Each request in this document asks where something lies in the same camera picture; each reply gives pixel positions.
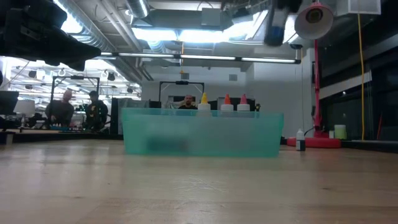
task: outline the red base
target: red base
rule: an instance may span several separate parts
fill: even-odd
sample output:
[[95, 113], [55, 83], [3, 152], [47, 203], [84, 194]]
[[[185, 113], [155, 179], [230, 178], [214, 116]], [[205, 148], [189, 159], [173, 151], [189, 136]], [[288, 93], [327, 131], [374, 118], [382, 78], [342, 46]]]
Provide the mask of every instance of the red base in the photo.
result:
[[[287, 145], [296, 146], [296, 138], [288, 138]], [[341, 141], [329, 138], [305, 138], [305, 147], [338, 149], [341, 148]]]

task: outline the metal frame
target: metal frame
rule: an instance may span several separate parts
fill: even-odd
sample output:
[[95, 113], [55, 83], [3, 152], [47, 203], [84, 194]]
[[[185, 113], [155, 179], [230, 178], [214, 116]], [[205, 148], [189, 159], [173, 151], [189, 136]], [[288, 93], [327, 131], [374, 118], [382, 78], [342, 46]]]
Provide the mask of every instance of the metal frame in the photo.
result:
[[51, 98], [50, 98], [50, 113], [49, 113], [49, 117], [47, 118], [49, 123], [51, 123], [51, 115], [52, 115], [52, 104], [51, 103], [52, 103], [52, 101], [54, 99], [54, 89], [55, 89], [55, 87], [58, 86], [58, 85], [55, 85], [55, 81], [58, 78], [62, 78], [64, 80], [67, 79], [67, 78], [70, 78], [71, 80], [73, 80], [73, 79], [75, 79], [75, 80], [77, 80], [77, 79], [79, 79], [79, 80], [84, 80], [84, 79], [97, 80], [97, 93], [98, 94], [100, 93], [100, 78], [98, 78], [98, 77], [79, 77], [79, 76], [54, 76], [54, 77], [52, 77]]
[[185, 81], [183, 81], [184, 83], [186, 83], [186, 84], [178, 84], [178, 83], [181, 83], [181, 81], [176, 81], [176, 82], [168, 82], [168, 81], [161, 81], [160, 83], [159, 83], [159, 102], [161, 102], [161, 96], [162, 96], [162, 84], [163, 83], [174, 83], [174, 84], [176, 84], [176, 85], [189, 85], [189, 84], [192, 84], [192, 85], [194, 85], [194, 84], [199, 84], [199, 85], [201, 85], [202, 86], [202, 93], [204, 93], [205, 92], [205, 83], [198, 83], [198, 82], [185, 82]]

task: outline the translucent plastic bin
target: translucent plastic bin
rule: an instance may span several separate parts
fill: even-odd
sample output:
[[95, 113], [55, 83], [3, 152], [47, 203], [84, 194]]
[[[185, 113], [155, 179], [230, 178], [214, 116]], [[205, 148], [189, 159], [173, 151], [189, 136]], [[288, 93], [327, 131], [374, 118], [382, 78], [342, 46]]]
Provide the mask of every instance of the translucent plastic bin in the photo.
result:
[[128, 154], [275, 157], [283, 114], [123, 108]]

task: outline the desk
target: desk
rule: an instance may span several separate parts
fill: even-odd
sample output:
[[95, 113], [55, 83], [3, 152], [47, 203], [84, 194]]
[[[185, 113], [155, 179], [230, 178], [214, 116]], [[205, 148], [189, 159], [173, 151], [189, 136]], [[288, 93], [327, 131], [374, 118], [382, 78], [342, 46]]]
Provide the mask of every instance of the desk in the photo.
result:
[[398, 223], [398, 155], [124, 155], [122, 141], [2, 146], [0, 223]]

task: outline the wall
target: wall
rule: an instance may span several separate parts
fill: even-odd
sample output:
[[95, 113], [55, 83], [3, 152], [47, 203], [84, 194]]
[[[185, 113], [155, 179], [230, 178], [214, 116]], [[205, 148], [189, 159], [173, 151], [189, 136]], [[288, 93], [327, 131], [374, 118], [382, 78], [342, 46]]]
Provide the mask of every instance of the wall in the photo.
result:
[[[154, 100], [159, 98], [159, 82], [160, 81], [178, 81], [181, 80], [179, 67], [148, 67], [150, 75], [154, 78], [154, 82], [142, 83], [142, 100]], [[241, 72], [239, 68], [202, 68], [202, 67], [186, 67], [184, 72], [190, 74], [190, 82], [204, 82], [205, 92], [208, 100], [216, 100], [218, 97], [229, 94], [230, 97], [241, 97], [245, 93], [246, 74]], [[229, 81], [229, 74], [237, 74], [236, 82]], [[175, 84], [162, 85], [162, 99], [164, 103], [169, 96], [185, 96], [187, 94], [201, 98], [201, 85], [177, 86]]]
[[261, 111], [284, 114], [285, 137], [295, 136], [299, 128], [312, 128], [311, 50], [302, 65], [254, 63], [246, 77], [246, 91], [261, 104]]

